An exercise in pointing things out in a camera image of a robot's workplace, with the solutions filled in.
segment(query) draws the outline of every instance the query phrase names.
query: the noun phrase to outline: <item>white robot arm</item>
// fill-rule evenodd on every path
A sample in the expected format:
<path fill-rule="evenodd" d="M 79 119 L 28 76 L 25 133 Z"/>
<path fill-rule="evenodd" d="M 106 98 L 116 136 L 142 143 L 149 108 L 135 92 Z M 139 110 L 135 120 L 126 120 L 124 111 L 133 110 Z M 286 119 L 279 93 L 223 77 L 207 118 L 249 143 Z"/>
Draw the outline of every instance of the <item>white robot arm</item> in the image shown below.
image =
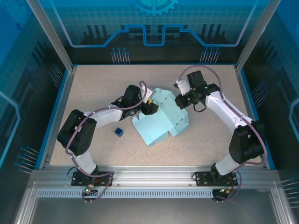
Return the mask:
<path fill-rule="evenodd" d="M 224 95 L 221 96 L 217 85 L 207 85 L 200 71 L 187 75 L 187 78 L 189 84 L 184 80 L 177 80 L 174 84 L 181 91 L 175 99 L 177 106 L 183 109 L 201 102 L 221 118 L 233 135 L 228 155 L 211 166 L 210 173 L 216 183 L 247 160 L 263 154 L 261 143 L 247 123 L 250 123 L 262 138 L 264 126 L 261 122 L 253 121 L 244 115 Z"/>
<path fill-rule="evenodd" d="M 123 120 L 139 110 L 145 115 L 154 114 L 158 110 L 158 106 L 148 101 L 149 97 L 153 94 L 154 91 L 145 88 L 145 86 L 142 86 L 142 89 L 140 89 L 137 86 L 130 85 L 126 89 L 124 96 L 118 98 L 105 110 L 100 110 L 96 113 L 74 110 L 70 113 L 61 128 L 57 140 L 66 148 L 80 122 L 93 113 L 79 129 L 67 152 L 71 155 L 81 171 L 88 175 L 96 175 L 97 166 L 92 160 L 88 150 L 94 131 L 108 123 Z M 128 107 L 136 105 L 142 98 L 143 102 L 139 106 L 126 110 Z"/>

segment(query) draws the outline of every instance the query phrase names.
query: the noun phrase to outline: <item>black mounting bracket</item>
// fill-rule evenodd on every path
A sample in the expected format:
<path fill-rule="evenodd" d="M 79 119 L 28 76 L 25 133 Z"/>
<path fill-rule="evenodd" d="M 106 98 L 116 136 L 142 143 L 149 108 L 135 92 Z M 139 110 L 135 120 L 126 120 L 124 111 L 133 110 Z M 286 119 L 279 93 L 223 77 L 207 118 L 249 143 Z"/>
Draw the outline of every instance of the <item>black mounting bracket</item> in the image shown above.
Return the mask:
<path fill-rule="evenodd" d="M 108 172 L 97 172 L 97 175 L 102 175 L 102 174 L 106 174 Z M 101 178 L 97 178 L 96 182 L 94 183 L 95 187 L 105 187 L 109 181 L 111 175 L 107 175 Z M 79 172 L 79 171 L 75 171 L 73 173 L 73 177 L 71 180 L 71 186 L 73 187 L 86 187 L 89 184 L 93 183 L 93 179 L 91 177 L 88 177 L 86 175 L 84 175 L 83 173 Z"/>
<path fill-rule="evenodd" d="M 229 180 L 232 178 L 233 186 L 238 186 L 236 174 L 229 173 L 225 175 L 217 183 L 214 182 L 210 172 L 195 172 L 192 175 L 192 179 L 196 182 L 197 187 L 230 187 L 232 182 Z"/>

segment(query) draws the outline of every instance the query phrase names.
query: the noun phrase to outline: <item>small blue block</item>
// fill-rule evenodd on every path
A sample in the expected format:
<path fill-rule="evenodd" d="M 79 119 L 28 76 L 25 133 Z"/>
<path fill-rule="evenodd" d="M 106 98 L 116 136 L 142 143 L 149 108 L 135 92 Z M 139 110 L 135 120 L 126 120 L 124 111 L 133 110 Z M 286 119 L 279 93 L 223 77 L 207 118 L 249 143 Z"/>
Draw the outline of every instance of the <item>small blue block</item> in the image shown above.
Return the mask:
<path fill-rule="evenodd" d="M 114 132 L 118 137 L 121 137 L 123 135 L 123 131 L 120 128 L 117 128 Z"/>

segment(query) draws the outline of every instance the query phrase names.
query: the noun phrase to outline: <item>speckled tabletop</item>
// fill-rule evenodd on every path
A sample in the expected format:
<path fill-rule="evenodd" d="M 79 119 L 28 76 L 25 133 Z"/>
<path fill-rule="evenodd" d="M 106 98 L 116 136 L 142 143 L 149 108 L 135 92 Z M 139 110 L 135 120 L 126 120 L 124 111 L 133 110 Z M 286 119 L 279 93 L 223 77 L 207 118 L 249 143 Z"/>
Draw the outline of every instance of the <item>speckled tabletop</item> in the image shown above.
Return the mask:
<path fill-rule="evenodd" d="M 139 85 L 143 80 L 154 89 L 179 91 L 173 87 L 180 73 L 188 65 L 80 65 L 77 68 L 62 124 L 74 109 L 93 111 L 106 107 L 122 96 L 128 85 Z M 232 65 L 211 65 L 220 76 L 226 97 L 242 112 L 245 104 Z M 192 68 L 186 74 L 201 70 L 208 84 L 217 83 L 207 69 Z M 110 123 L 97 129 L 89 148 L 98 165 L 110 166 L 196 166 L 212 165 L 228 153 L 231 133 L 221 119 L 210 109 L 196 113 L 187 108 L 189 127 L 178 137 L 169 137 L 154 146 L 146 146 L 132 124 L 132 118 Z M 124 131 L 122 137 L 114 134 L 116 128 Z M 51 166 L 71 166 L 59 142 L 55 143 Z"/>

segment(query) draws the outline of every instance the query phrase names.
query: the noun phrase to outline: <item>blue wall panel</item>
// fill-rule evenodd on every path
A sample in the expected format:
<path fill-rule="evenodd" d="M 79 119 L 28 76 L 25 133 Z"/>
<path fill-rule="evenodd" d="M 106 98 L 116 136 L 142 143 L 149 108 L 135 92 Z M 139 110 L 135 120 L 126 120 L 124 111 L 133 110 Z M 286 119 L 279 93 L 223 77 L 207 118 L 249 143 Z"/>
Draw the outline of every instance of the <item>blue wall panel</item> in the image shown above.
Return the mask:
<path fill-rule="evenodd" d="M 118 47 L 130 63 L 235 63 L 268 1 L 41 3 L 74 63 L 118 63 Z"/>
<path fill-rule="evenodd" d="M 298 8 L 281 1 L 244 66 L 282 180 L 299 179 Z"/>
<path fill-rule="evenodd" d="M 40 150 L 65 67 L 26 1 L 0 0 L 0 32 L 0 222 L 13 223 L 35 164 L 20 148 Z"/>

